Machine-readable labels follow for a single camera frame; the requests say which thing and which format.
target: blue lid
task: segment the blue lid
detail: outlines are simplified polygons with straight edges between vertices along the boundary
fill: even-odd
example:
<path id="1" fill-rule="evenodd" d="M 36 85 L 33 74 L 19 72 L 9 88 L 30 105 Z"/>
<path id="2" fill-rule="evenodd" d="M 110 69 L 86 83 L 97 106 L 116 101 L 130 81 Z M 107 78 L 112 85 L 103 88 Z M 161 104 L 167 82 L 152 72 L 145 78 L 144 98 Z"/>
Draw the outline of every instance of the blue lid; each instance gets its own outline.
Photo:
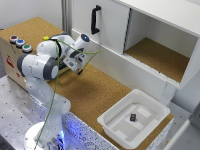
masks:
<path id="1" fill-rule="evenodd" d="M 18 40 L 17 42 L 18 43 L 24 43 L 24 40 Z"/>

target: brown cork surface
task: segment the brown cork surface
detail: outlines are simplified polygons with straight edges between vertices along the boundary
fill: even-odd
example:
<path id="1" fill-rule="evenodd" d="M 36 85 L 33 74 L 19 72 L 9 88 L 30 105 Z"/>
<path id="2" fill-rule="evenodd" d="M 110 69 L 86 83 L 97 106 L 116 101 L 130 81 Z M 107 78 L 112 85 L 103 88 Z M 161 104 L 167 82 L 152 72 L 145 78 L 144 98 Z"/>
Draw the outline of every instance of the brown cork surface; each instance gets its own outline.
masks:
<path id="1" fill-rule="evenodd" d="M 37 45 L 44 41 L 44 36 L 51 37 L 61 32 L 63 32 L 61 29 L 36 17 L 0 31 L 0 36 L 10 42 L 10 36 L 17 35 L 20 39 L 24 39 L 26 44 L 31 45 L 33 53 L 36 53 Z"/>
<path id="2" fill-rule="evenodd" d="M 50 81 L 49 84 L 54 89 L 55 80 Z M 70 111 L 119 149 L 123 148 L 104 133 L 97 118 L 129 92 L 131 89 L 92 65 L 88 65 L 80 76 L 70 70 L 66 71 L 59 76 L 57 87 L 57 93 L 71 101 Z M 172 115 L 166 117 L 137 149 L 147 148 L 172 118 Z"/>
<path id="3" fill-rule="evenodd" d="M 190 60 L 149 38 L 143 39 L 126 53 L 178 82 L 181 82 Z"/>

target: white plastic bin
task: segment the white plastic bin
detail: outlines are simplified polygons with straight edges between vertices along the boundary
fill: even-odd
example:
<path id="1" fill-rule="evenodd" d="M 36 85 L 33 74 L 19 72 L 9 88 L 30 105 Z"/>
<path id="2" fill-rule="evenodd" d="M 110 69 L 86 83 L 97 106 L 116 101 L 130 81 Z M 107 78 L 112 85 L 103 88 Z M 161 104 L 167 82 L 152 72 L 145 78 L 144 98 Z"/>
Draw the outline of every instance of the white plastic bin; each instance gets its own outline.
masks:
<path id="1" fill-rule="evenodd" d="M 135 149 L 169 113 L 169 108 L 134 89 L 97 120 L 118 144 Z M 136 114 L 135 122 L 130 121 L 131 114 Z"/>

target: black handle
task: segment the black handle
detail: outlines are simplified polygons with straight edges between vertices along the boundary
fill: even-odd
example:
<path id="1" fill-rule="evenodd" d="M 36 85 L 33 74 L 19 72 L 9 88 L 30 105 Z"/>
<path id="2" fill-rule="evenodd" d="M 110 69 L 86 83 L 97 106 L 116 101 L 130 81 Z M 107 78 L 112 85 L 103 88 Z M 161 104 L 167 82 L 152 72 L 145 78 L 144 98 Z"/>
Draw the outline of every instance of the black handle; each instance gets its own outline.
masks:
<path id="1" fill-rule="evenodd" d="M 101 10 L 101 7 L 96 5 L 96 8 L 92 10 L 92 24 L 91 24 L 91 31 L 92 34 L 98 33 L 100 30 L 96 28 L 96 12 Z"/>

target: brown box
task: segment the brown box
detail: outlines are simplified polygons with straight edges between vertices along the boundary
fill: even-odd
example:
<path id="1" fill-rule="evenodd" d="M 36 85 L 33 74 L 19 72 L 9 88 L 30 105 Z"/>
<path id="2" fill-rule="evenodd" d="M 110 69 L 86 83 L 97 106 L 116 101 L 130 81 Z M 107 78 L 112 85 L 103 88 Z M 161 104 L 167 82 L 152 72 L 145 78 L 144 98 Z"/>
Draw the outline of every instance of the brown box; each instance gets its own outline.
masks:
<path id="1" fill-rule="evenodd" d="M 0 31 L 0 50 L 7 75 L 26 89 L 24 82 L 26 78 L 22 77 L 17 69 L 17 59 L 22 54 L 22 50 L 10 44 L 10 36 L 17 35 L 20 39 L 25 40 L 26 44 L 33 47 L 32 54 L 36 54 L 37 45 L 43 41 L 44 36 L 51 37 L 61 32 L 63 32 L 61 29 L 39 17 Z"/>

